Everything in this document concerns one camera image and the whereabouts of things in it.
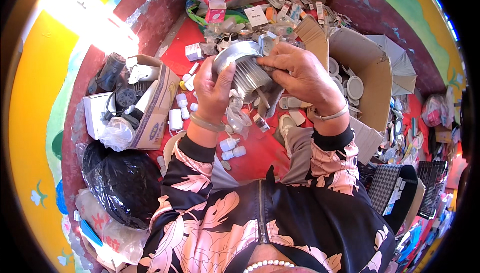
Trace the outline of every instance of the right hand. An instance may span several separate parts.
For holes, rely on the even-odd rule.
[[[272,72],[275,82],[297,99],[313,104],[320,115],[336,114],[345,106],[337,85],[309,51],[279,42],[269,56],[259,57],[257,63],[279,69]]]

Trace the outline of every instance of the sunlight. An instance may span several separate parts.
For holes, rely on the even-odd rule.
[[[138,36],[100,0],[39,0],[38,7],[106,54],[138,53]]]

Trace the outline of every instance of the yellow wall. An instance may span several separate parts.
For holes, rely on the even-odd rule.
[[[40,246],[62,272],[75,270],[72,265],[62,266],[55,261],[62,249],[66,254],[72,250],[62,232],[62,214],[46,161],[45,139],[50,110],[77,41],[77,35],[42,11],[24,43],[9,108],[9,152],[18,198]],[[31,199],[39,180],[41,192],[47,195],[45,208]]]

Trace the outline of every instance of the black plastic basket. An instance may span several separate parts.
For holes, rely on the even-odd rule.
[[[418,163],[417,175],[425,185],[425,195],[423,195],[417,215],[425,219],[432,219],[435,216],[440,195],[445,187],[447,162],[420,161]]]

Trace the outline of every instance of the silver bracelet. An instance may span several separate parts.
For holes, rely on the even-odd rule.
[[[220,122],[220,125],[212,124],[210,122],[203,120],[201,117],[199,117],[197,115],[197,112],[193,112],[190,114],[190,120],[195,125],[213,132],[222,132],[225,130],[225,124],[223,122]]]
[[[342,114],[346,113],[348,110],[349,110],[349,102],[345,99],[345,106],[342,108],[342,110],[340,110],[336,114],[321,116],[321,115],[317,114],[317,109],[315,108],[315,106],[310,106],[309,115],[311,115],[315,119],[320,119],[322,121],[326,121],[326,120],[331,120],[331,119],[338,118]]]

